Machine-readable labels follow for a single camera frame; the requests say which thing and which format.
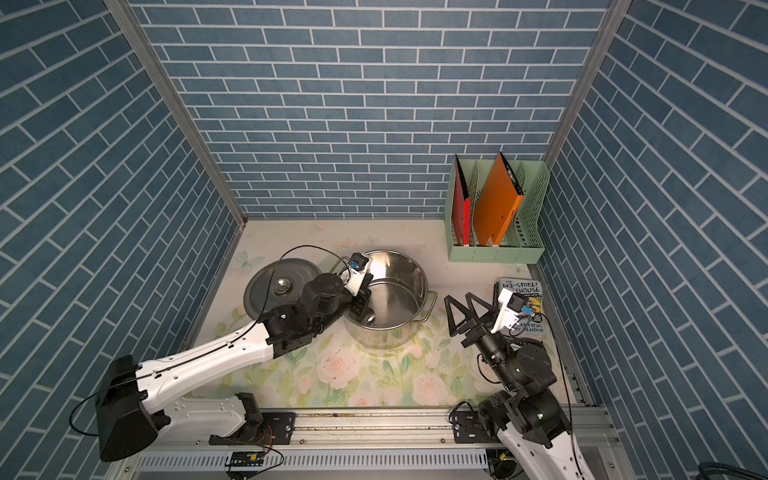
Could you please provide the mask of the stainless steel pot lid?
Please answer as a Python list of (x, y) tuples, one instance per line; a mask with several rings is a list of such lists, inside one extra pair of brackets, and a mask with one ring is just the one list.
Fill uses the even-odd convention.
[(296, 302), (303, 287), (321, 273), (314, 263), (289, 258), (268, 264), (249, 281), (243, 297), (244, 308), (252, 320), (257, 320), (276, 306)]

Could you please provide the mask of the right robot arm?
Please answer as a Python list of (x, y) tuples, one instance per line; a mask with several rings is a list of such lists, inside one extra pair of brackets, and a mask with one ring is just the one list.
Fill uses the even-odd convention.
[(465, 299), (444, 299), (449, 335), (475, 347), (501, 386), (478, 407), (483, 434), (500, 441), (530, 479), (593, 479), (573, 436), (572, 411), (550, 390), (557, 377), (545, 348), (528, 340), (514, 346), (504, 333), (533, 316), (529, 298), (503, 289), (494, 303), (473, 293)]

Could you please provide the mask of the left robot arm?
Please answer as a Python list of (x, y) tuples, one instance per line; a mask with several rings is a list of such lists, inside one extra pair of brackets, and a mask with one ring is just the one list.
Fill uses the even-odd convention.
[(346, 311), (362, 312), (372, 279), (357, 271), (348, 279), (322, 273), (304, 285), (297, 301), (278, 305), (225, 337), (142, 363), (130, 355), (114, 360), (95, 401), (100, 459), (126, 459), (163, 434), (186, 428), (191, 414), (170, 406), (189, 391), (303, 348)]

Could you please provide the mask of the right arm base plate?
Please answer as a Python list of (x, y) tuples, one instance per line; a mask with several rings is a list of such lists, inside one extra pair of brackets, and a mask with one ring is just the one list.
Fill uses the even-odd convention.
[(449, 423), (453, 430), (454, 442), (457, 444), (497, 443), (496, 437), (492, 437), (484, 428), (478, 414), (469, 410), (458, 410), (450, 413)]

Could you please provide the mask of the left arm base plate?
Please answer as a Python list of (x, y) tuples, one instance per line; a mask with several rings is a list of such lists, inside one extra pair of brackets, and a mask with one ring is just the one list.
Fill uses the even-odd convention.
[(214, 446), (288, 445), (291, 441), (296, 414), (267, 412), (246, 415), (243, 425), (227, 436), (210, 435), (208, 444)]

